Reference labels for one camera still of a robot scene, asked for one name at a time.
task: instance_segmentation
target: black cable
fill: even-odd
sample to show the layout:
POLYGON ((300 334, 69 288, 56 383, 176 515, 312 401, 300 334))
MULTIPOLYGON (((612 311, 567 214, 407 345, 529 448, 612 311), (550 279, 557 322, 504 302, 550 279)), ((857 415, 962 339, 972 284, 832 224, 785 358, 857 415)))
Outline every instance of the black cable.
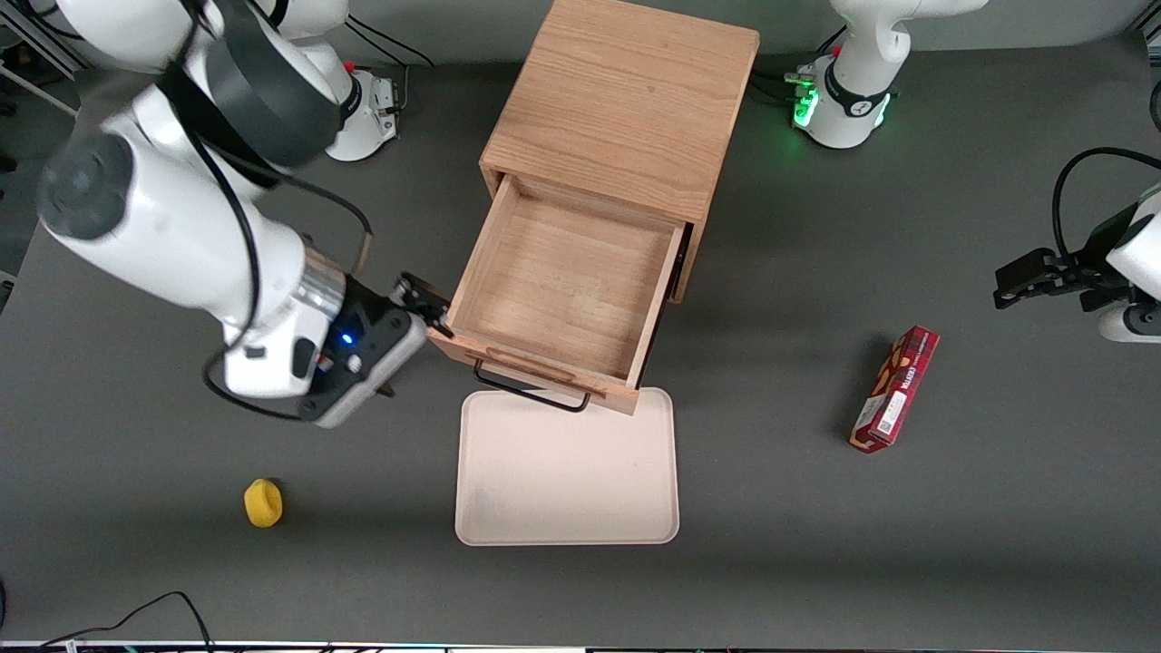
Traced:
POLYGON ((1161 107, 1158 107, 1159 100, 1161 100, 1161 80, 1153 85, 1153 92, 1149 93, 1149 117, 1153 119, 1153 127, 1161 131, 1161 115, 1158 115, 1161 110, 1161 107))
POLYGON ((781 106, 789 105, 789 99, 788 98, 784 98, 781 95, 777 95, 777 94, 774 94, 774 92, 769 91, 766 88, 763 88, 758 82, 756 82, 752 79, 749 81, 749 84, 747 84, 747 87, 748 88, 753 88, 758 93, 762 93, 766 98, 770 98, 771 100, 773 100, 773 103, 781 105, 781 106))
POLYGON ((844 31, 846 31, 846 24, 843 24, 843 27, 838 28, 838 31, 836 31, 835 34, 831 34, 830 38, 823 41, 822 45, 819 45, 819 49, 815 50, 815 52, 819 52, 819 53, 825 52, 827 48, 830 48, 830 45, 835 41, 838 41, 838 37, 842 36, 844 31))
POLYGON ((356 17, 354 17, 354 16, 349 15, 349 14, 347 14, 347 17, 348 17, 348 19, 351 19, 351 20, 352 20, 352 21, 353 21, 353 22, 354 22, 355 24, 358 24, 359 27, 361 27, 361 28, 366 29, 367 31, 370 31, 372 34, 375 34, 375 35, 378 35, 378 36, 381 36, 381 37, 383 37, 383 38, 385 38, 385 40, 390 41, 391 43, 395 43, 395 44, 396 44, 396 45, 398 45, 399 48, 403 48, 403 49, 404 49, 404 50, 406 50, 408 52, 411 52, 411 53, 416 55, 417 57, 419 57, 420 59, 423 59, 423 60, 427 62, 427 65, 430 65, 431 67, 435 67, 435 62, 433 62, 431 57, 428 57, 427 55, 424 55, 424 53, 423 53, 423 52, 420 52, 419 50, 416 50, 416 49, 414 49, 414 48, 412 48, 411 45, 408 45, 406 43, 404 43, 404 42, 402 42, 402 41, 398 41, 398 40, 396 40, 396 38, 391 38, 390 36, 388 36, 388 35, 383 34, 382 31, 380 31, 380 30, 377 30, 377 29, 375 29, 375 28, 370 27, 369 24, 367 24, 367 23, 362 22, 361 20, 359 20, 359 19, 356 19, 356 17))
POLYGON ((115 630, 120 629, 121 626, 125 625, 125 623, 129 619, 134 618, 142 610, 144 610, 144 609, 146 609, 146 608, 149 608, 149 607, 151 607, 151 605, 153 605, 156 603, 159 603, 163 600, 168 598, 171 596, 180 596, 181 600, 186 602, 186 605, 189 607, 189 611, 194 613, 194 620, 197 622, 197 630, 201 631, 202 641, 205 644, 205 651, 211 651, 212 650, 212 645, 210 643, 212 641, 212 639, 210 638, 210 631, 209 631, 209 629, 205 627, 205 622, 202 619, 202 615, 197 611, 197 608, 194 607, 194 602, 189 600, 189 596, 187 596, 185 591, 167 591, 167 593, 163 594, 161 596, 158 596, 153 601, 150 601, 149 603, 145 603, 143 605, 138 605, 131 612, 129 612, 128 615, 125 615, 124 617, 122 617, 120 622, 117 622, 116 624, 114 624, 111 626, 96 626, 96 627, 79 630, 77 632, 71 632, 68 634, 63 634, 60 637, 55 637, 55 638, 45 641, 44 644, 37 646, 36 648, 34 648, 33 653, 41 653, 42 651, 48 650, 49 647, 51 647, 55 644, 58 644, 58 643, 62 643, 62 641, 67 641, 70 639, 77 639, 78 637, 82 637, 82 636, 86 636, 86 634, 89 634, 89 633, 115 631, 115 630))
POLYGON ((372 237, 374 237, 375 232, 370 228, 370 220, 367 218, 367 214, 365 214, 362 211, 362 209, 360 209, 358 206, 355 206, 354 202, 347 200, 346 198, 344 198, 344 196, 341 196, 341 195, 339 195, 337 193, 327 191, 326 188, 323 188, 320 186, 315 186, 313 184, 311 184, 309 181, 303 181, 302 179, 298 179, 297 177, 294 177, 293 174, 287 174, 284 172, 281 172, 281 171, 277 171, 277 170, 273 170, 273 168, 261 167, 259 165, 255 165, 255 164, 252 164, 252 163, 247 162, 246 159, 244 159, 241 157, 238 157, 238 156, 235 156, 235 155, 232 155, 230 152, 226 152, 223 149, 215 148, 214 145, 210 145, 210 146, 214 148, 214 151, 217 152, 218 156, 221 156, 225 160, 230 162, 231 165, 246 168, 250 172, 253 172, 253 173, 257 173, 257 174, 266 174, 266 175, 269 175, 269 177, 275 177, 275 178, 284 181, 288 186, 294 186, 295 188, 300 188, 300 189, 305 191, 308 193, 312 193, 315 195, 318 195, 319 198, 330 200, 330 201, 339 204, 340 207, 347 209, 348 211, 351 211, 355 216, 355 218, 359 220, 359 223, 362 224, 363 242, 362 242, 362 246, 359 250, 359 258, 355 259, 355 264, 351 267, 351 270, 348 272, 351 273, 352 277, 354 277, 354 275, 359 274, 360 272, 362 272, 362 267, 367 263, 367 257, 370 253, 372 237))
POLYGON ((84 41, 85 40, 79 34, 74 34, 72 31, 67 31, 67 30, 60 29, 59 27, 57 27, 57 26, 50 23, 49 21, 44 20, 44 16, 48 16, 48 15, 52 14, 53 9, 49 9, 44 14, 41 14, 39 12, 37 12, 36 9, 33 8, 31 0, 8 0, 8 3, 12 5, 13 7, 15 7, 16 10, 20 12, 20 14, 22 16, 24 16, 29 21, 36 23, 41 29, 51 31, 52 34, 56 34, 57 36, 64 36, 65 38, 72 38, 73 41, 84 41))
POLYGON ((225 195, 226 202, 230 204, 230 209, 233 210, 233 215, 238 221, 238 228, 241 230, 241 237, 246 242, 246 259, 250 264, 250 311, 246 315, 246 322, 243 324, 241 329, 238 330, 238 336, 230 343, 223 344, 217 349, 202 365, 202 383, 216 394, 222 400, 225 400, 238 408, 244 408, 251 412, 257 412, 265 417, 274 417, 275 419, 286 419, 288 422, 302 422, 302 417, 297 415, 291 415, 289 412, 279 412, 277 410, 271 410, 268 408, 262 408, 255 403, 245 401, 225 388, 218 386, 214 378, 211 376, 214 368, 217 367, 219 363, 225 360, 225 356, 231 351, 238 349, 241 344, 243 338, 246 333, 254 326, 254 317, 258 315, 258 300, 261 292, 261 274, 258 270, 258 246, 254 243, 254 231, 250 227, 250 220, 246 218, 246 211, 241 208, 241 201, 238 200, 238 194, 233 192, 230 186, 230 181, 225 178, 222 168, 218 167, 217 162, 214 157, 205 150, 205 145, 202 139, 190 130, 186 130, 186 136, 193 144, 194 150, 197 151, 199 158, 205 164, 205 167, 210 170, 210 174, 214 175, 214 180, 217 182, 218 188, 222 194, 225 195))
POLYGON ((1060 250, 1060 258, 1065 261, 1065 266, 1068 271, 1079 281, 1086 284, 1094 290, 1106 293, 1106 289, 1098 286, 1090 277, 1081 274, 1080 266, 1076 265, 1076 257, 1073 256, 1073 252, 1068 251, 1068 245, 1065 244, 1065 231, 1060 221, 1060 199, 1065 192, 1065 181, 1068 180, 1068 175, 1073 172, 1073 168, 1075 168, 1077 164, 1097 155, 1110 155, 1132 159, 1156 170, 1161 170, 1161 159, 1134 150, 1125 150, 1123 148, 1093 148, 1091 150, 1084 150, 1073 157, 1072 160, 1065 164, 1065 167, 1060 171, 1060 175, 1057 177, 1057 186, 1052 189, 1052 237, 1057 242, 1057 249, 1060 250))
POLYGON ((363 33, 359 31, 358 29, 355 29, 355 27, 353 24, 346 23, 346 26, 347 26, 347 29, 349 29, 351 31, 355 33, 359 36, 359 38, 362 38, 363 41, 366 41, 368 45, 370 45, 372 48, 374 48, 374 49, 378 50, 380 52, 387 55, 388 57, 391 57, 392 59, 395 59, 395 63, 397 63, 401 66, 403 66, 403 100, 398 101, 397 107, 396 107, 395 110, 396 110, 396 113, 398 113, 398 112, 402 112, 403 109, 408 108, 408 99, 411 98, 411 66, 408 65, 408 64, 405 64, 405 63, 403 63, 403 60, 399 59, 398 57, 396 57, 395 55, 392 55, 392 53, 388 52, 387 50, 384 50, 377 43, 375 43, 374 41, 372 41, 370 37, 368 37, 366 34, 363 34, 363 33))
POLYGON ((359 38, 362 38, 363 41, 366 41, 368 45, 370 45, 372 48, 374 48, 374 49, 378 50, 380 52, 387 55, 388 57, 390 57, 391 59, 394 59, 395 63, 399 64, 404 69, 408 67, 408 64, 403 63, 403 59, 401 59, 401 58, 396 57, 395 55, 388 52, 378 43, 375 43, 374 41, 372 41, 370 37, 368 37, 366 34, 359 31, 355 28, 355 26, 353 26, 351 23, 346 23, 346 26, 347 26, 347 29, 349 29, 351 31, 355 33, 359 36, 359 38))

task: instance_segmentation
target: green light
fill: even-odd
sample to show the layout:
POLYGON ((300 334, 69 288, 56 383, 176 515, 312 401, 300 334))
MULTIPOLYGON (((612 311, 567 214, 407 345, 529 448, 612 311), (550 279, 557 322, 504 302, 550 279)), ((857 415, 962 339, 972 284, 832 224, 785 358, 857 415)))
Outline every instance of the green light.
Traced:
POLYGON ((890 93, 887 93, 887 96, 882 99, 882 108, 879 109, 879 117, 874 119, 875 127, 882 124, 882 116, 887 115, 887 105, 889 103, 890 103, 890 93))
POLYGON ((819 105, 819 91, 810 88, 810 91, 799 98, 798 105, 794 106, 794 122, 799 127, 806 127, 810 124, 810 117, 814 116, 814 108, 819 105))

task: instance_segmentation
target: plastic tray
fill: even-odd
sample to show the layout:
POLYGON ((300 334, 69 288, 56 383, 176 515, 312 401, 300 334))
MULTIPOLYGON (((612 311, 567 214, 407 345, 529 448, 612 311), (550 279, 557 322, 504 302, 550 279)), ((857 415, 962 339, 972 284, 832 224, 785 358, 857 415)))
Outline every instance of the plastic tray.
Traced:
POLYGON ((455 498, 464 544, 665 544, 678 524, 664 390, 643 388, 632 417, 597 406, 570 414, 504 392, 464 400, 455 498))

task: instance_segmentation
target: drawer handle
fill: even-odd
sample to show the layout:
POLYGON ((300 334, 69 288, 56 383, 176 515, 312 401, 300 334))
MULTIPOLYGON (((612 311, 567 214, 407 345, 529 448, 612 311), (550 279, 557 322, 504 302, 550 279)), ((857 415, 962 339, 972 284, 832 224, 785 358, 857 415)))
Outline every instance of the drawer handle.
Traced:
POLYGON ((479 373, 479 369, 481 369, 481 367, 483 367, 483 365, 484 365, 483 359, 477 358, 476 359, 476 365, 471 368, 471 373, 475 374, 477 381, 479 381, 481 383, 483 383, 483 385, 485 385, 485 386, 488 386, 490 388, 496 388, 497 390, 509 392, 509 393, 512 393, 512 394, 514 394, 517 396, 521 396, 524 399, 531 399, 532 401, 535 401, 538 403, 542 403, 545 406, 551 406, 553 408, 560 408, 561 410, 567 410, 569 412, 580 412, 582 410, 584 410, 585 408, 589 407, 589 399, 592 396, 590 393, 585 393, 584 394, 584 399, 580 400, 580 406, 569 406, 567 403, 561 403, 558 401, 553 401, 553 400, 550 400, 548 397, 542 397, 540 395, 534 395, 534 394, 532 394, 529 392, 521 390, 520 388, 513 388, 512 386, 509 386, 509 385, 503 383, 500 381, 496 381, 496 380, 492 380, 492 379, 485 379, 484 375, 479 373))

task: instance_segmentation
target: metal frame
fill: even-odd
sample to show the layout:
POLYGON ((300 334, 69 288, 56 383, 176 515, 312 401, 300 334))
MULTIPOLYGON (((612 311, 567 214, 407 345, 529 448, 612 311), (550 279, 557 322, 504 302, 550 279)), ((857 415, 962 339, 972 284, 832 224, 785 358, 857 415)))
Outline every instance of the metal frame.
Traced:
POLYGON ((79 70, 93 67, 92 62, 78 52, 64 38, 41 29, 39 26, 24 17, 10 0, 0 1, 0 16, 26 43, 48 59, 68 79, 74 79, 79 70))

